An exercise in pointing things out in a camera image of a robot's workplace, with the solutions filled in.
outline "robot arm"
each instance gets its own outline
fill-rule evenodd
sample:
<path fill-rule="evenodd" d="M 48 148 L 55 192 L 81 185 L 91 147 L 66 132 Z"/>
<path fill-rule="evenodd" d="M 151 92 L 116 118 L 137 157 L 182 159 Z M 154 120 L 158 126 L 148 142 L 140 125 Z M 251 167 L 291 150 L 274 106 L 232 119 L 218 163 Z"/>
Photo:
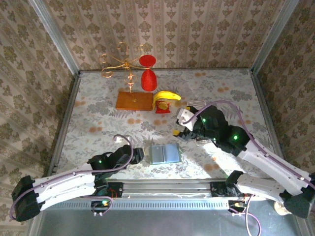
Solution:
<path fill-rule="evenodd" d="M 144 157 L 142 148 L 132 149 L 124 145 L 114 153 L 96 155 L 82 166 L 51 177 L 32 180 L 30 176 L 21 178 L 12 192 L 13 206 L 17 221 L 25 221 L 38 215 L 46 208 L 81 196 L 110 195 L 106 189 L 106 178 L 125 168 L 127 164 L 137 164 Z"/>
<path fill-rule="evenodd" d="M 273 178 L 261 179 L 234 171 L 227 186 L 281 202 L 293 214 L 308 217 L 315 201 L 314 176 L 269 151 L 245 129 L 229 125 L 223 112 L 210 104 L 200 111 L 193 106 L 180 109 L 177 123 L 185 129 L 174 131 L 175 137 L 185 141 L 210 139 L 216 147 L 252 163 Z"/>

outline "yellow banana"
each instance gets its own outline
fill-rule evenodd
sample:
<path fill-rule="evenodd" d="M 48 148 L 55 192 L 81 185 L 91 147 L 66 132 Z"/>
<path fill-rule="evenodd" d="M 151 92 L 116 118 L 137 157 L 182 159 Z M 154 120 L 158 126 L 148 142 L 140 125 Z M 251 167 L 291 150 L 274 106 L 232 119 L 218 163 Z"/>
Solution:
<path fill-rule="evenodd" d="M 170 91 L 160 91 L 156 95 L 153 96 L 152 109 L 154 110 L 156 107 L 156 101 L 159 99 L 169 99 L 169 100 L 181 100 L 182 98 Z"/>

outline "wooden base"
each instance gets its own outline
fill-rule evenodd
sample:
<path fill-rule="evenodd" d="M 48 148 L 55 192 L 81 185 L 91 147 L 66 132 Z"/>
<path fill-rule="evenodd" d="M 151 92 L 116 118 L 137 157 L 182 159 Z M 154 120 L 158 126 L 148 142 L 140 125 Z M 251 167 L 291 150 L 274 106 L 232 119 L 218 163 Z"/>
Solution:
<path fill-rule="evenodd" d="M 116 102 L 117 110 L 152 111 L 153 93 L 119 92 Z"/>

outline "floral tablecloth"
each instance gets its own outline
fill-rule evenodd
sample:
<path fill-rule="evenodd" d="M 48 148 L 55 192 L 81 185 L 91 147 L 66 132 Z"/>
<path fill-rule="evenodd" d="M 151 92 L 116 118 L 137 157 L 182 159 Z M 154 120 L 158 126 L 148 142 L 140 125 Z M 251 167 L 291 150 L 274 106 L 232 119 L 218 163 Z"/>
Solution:
<path fill-rule="evenodd" d="M 141 78 L 141 71 L 135 73 Z M 227 100 L 240 107 L 249 131 L 273 151 L 247 69 L 155 70 L 155 73 L 158 86 L 153 93 L 169 90 L 182 97 L 181 101 L 170 101 L 170 114 L 116 110 L 118 91 L 127 90 L 126 74 L 122 71 L 115 72 L 110 79 L 95 72 L 80 75 L 58 173 L 80 166 L 94 155 L 115 151 L 120 145 L 113 142 L 113 136 L 118 133 L 132 136 L 134 146 L 144 148 L 146 156 L 140 164 L 129 165 L 112 178 L 223 178 L 233 170 L 266 176 L 252 164 L 224 153 L 213 144 L 198 147 L 194 141 L 184 142 L 172 136 L 173 129 L 184 129 L 175 123 L 178 108 L 190 101 Z M 134 91 L 143 91 L 140 80 Z M 240 124 L 236 112 L 228 105 L 218 105 L 218 108 L 229 123 Z M 151 166 L 149 147 L 169 143 L 179 144 L 182 162 Z"/>

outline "gold wire ornament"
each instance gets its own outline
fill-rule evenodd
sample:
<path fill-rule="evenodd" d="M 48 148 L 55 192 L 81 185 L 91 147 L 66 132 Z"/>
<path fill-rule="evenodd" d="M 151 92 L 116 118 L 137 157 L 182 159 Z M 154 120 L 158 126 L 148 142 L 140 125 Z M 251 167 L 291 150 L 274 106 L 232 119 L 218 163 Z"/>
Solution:
<path fill-rule="evenodd" d="M 126 79 L 124 79 L 124 81 L 128 84 L 129 92 L 132 92 L 132 87 L 133 87 L 134 83 L 137 81 L 137 76 L 132 73 L 132 69 L 135 68 L 135 69 L 146 70 L 149 68 L 148 67 L 139 67 L 139 66 L 133 65 L 133 62 L 137 61 L 138 59 L 140 59 L 142 56 L 145 55 L 145 53 L 147 52 L 146 46 L 139 45 L 137 47 L 137 50 L 141 51 L 141 55 L 138 56 L 137 58 L 131 60 L 131 61 L 129 61 L 129 59 L 128 59 L 129 58 L 128 48 L 129 48 L 129 46 L 125 42 L 120 42 L 117 45 L 117 49 L 121 52 L 122 52 L 122 49 L 125 49 L 125 52 L 126 52 L 126 55 L 124 56 L 123 60 L 119 60 L 118 58 L 114 57 L 113 55 L 111 55 L 109 53 L 104 53 L 99 57 L 99 62 L 102 65 L 104 65 L 107 63 L 107 58 L 111 57 L 115 61 L 121 63 L 120 65 L 117 65 L 117 66 L 104 67 L 101 71 L 101 75 L 104 78 L 111 78 L 114 75 L 114 72 L 110 71 L 111 69 L 123 68 L 124 70 L 128 71 L 128 81 L 126 81 Z"/>

